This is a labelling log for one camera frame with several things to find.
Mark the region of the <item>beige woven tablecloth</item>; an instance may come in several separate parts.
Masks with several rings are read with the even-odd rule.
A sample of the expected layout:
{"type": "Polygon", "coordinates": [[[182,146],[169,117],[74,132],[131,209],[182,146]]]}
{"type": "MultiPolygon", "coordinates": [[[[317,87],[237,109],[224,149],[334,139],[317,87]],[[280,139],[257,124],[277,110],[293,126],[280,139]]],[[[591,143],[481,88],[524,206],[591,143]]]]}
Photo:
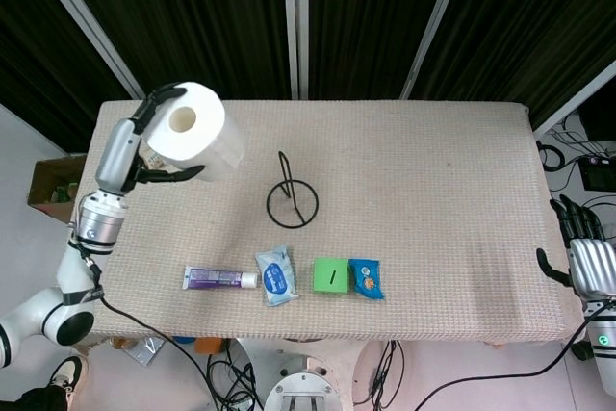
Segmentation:
{"type": "Polygon", "coordinates": [[[481,341],[567,338],[582,310],[540,270],[567,253],[526,107],[502,102],[230,101],[246,141],[214,183],[141,185],[94,329],[139,335],[481,341]],[[320,199],[300,229],[274,224],[270,189],[294,178],[320,199]],[[258,252],[286,245],[299,298],[268,307],[258,252]],[[379,262],[383,299],[313,290],[318,257],[379,262]],[[183,290],[186,266],[258,274],[256,289],[183,290]]]}

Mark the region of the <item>blue wet wipes pack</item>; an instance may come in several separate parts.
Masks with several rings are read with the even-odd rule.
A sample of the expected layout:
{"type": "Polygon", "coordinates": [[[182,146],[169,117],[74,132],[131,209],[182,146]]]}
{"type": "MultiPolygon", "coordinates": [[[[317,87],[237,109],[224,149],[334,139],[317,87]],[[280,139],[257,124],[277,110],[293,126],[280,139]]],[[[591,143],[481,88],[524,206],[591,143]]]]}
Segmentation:
{"type": "Polygon", "coordinates": [[[275,307],[298,299],[295,271],[286,245],[258,252],[255,260],[261,273],[266,305],[275,307]]]}

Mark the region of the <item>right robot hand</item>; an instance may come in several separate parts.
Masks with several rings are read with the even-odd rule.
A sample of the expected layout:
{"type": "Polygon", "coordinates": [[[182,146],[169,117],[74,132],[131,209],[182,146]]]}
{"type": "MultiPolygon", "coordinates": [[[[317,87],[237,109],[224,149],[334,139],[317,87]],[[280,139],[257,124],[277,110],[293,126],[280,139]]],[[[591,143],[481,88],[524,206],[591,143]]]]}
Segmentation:
{"type": "Polygon", "coordinates": [[[562,194],[551,199],[567,251],[568,270],[555,269],[542,248],[536,249],[540,270],[549,279],[574,293],[584,302],[616,301],[616,250],[603,232],[598,216],[562,194]]]}

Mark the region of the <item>cardboard box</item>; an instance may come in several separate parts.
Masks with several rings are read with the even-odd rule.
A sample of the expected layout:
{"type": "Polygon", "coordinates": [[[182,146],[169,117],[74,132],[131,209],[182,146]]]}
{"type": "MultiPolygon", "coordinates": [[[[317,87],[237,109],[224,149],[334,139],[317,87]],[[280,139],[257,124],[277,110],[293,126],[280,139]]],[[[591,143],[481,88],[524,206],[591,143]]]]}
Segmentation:
{"type": "Polygon", "coordinates": [[[62,223],[69,223],[87,157],[68,156],[35,163],[27,204],[62,223]]]}

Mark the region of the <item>white toilet paper roll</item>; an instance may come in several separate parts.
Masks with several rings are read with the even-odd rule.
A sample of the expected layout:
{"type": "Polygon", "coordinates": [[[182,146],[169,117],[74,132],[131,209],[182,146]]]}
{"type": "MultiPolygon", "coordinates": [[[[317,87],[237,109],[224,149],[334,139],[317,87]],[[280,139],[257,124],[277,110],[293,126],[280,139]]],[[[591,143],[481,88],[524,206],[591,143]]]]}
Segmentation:
{"type": "Polygon", "coordinates": [[[144,129],[144,142],[166,164],[179,169],[203,166],[200,180],[231,174],[244,157],[244,138],[218,95],[196,82],[175,86],[185,92],[164,100],[144,129]]]}

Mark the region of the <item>silver foil bag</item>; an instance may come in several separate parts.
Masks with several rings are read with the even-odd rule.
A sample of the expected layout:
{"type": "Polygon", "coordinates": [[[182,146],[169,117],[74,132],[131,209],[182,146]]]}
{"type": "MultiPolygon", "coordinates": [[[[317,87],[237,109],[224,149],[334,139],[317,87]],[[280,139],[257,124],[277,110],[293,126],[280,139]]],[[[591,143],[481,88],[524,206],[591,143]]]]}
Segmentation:
{"type": "Polygon", "coordinates": [[[165,342],[164,339],[158,337],[145,337],[130,343],[124,351],[141,366],[147,367],[165,342]]]}

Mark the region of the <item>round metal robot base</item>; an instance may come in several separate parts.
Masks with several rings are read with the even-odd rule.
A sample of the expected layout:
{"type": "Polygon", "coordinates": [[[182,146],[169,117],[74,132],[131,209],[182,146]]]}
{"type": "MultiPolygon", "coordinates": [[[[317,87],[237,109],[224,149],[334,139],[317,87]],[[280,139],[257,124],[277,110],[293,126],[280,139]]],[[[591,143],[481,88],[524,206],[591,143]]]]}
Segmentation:
{"type": "Polygon", "coordinates": [[[345,340],[267,345],[253,359],[263,411],[353,411],[353,374],[363,347],[345,340]]]}

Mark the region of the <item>purple toothpaste tube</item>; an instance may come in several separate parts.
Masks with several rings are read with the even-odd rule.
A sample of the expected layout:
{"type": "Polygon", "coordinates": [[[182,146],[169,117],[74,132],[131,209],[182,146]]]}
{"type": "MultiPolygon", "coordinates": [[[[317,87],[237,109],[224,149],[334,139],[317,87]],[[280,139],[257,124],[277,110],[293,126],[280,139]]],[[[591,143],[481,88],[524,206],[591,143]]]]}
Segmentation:
{"type": "Polygon", "coordinates": [[[208,290],[218,288],[256,289],[258,274],[232,270],[212,270],[186,266],[183,290],[208,290]]]}

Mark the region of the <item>black and white shoe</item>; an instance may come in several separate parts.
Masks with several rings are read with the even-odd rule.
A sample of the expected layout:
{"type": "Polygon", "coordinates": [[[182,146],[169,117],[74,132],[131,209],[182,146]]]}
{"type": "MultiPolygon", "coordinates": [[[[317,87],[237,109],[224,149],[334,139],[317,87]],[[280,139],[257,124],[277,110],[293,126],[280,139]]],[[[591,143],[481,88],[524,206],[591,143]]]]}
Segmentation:
{"type": "Polygon", "coordinates": [[[54,370],[49,384],[64,389],[67,394],[81,390],[88,372],[88,361],[81,355],[69,356],[54,370]]]}

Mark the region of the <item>orange box under table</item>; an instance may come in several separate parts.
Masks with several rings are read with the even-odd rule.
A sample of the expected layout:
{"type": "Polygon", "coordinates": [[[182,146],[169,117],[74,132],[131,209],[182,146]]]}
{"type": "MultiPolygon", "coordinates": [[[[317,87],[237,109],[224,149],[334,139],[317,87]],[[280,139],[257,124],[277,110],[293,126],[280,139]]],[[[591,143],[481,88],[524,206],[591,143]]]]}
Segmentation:
{"type": "Polygon", "coordinates": [[[224,338],[200,337],[194,341],[194,352],[202,355],[217,355],[223,352],[224,346],[224,338]]]}

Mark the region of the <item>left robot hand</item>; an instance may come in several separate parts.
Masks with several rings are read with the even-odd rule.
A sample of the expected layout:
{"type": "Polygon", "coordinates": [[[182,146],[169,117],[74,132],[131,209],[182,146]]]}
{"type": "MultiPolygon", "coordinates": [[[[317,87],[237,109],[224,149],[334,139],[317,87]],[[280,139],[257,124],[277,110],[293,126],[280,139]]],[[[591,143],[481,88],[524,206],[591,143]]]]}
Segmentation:
{"type": "Polygon", "coordinates": [[[205,166],[193,166],[175,172],[151,170],[139,154],[141,136],[153,120],[159,106],[187,90],[179,83],[165,84],[150,92],[131,117],[121,119],[107,141],[95,181],[100,190],[124,196],[137,183],[179,183],[193,179],[205,166]]]}

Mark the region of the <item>blue snack packet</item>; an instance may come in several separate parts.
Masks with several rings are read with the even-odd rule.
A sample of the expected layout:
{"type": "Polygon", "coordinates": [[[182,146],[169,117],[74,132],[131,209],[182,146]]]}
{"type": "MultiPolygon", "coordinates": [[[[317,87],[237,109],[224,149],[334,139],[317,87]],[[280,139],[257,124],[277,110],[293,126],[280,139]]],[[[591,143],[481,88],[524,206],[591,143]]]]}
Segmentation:
{"type": "Polygon", "coordinates": [[[371,259],[349,259],[354,291],[369,299],[383,299],[379,262],[371,259]]]}

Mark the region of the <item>green cube block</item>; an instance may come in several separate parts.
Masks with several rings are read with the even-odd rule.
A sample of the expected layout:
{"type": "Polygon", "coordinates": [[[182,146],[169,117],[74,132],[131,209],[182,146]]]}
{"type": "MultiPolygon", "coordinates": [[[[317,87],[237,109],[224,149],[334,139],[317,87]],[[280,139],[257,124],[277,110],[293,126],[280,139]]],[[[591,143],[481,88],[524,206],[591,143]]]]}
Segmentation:
{"type": "Polygon", "coordinates": [[[348,262],[342,258],[318,257],[313,266],[313,290],[318,293],[348,292],[348,262]]]}

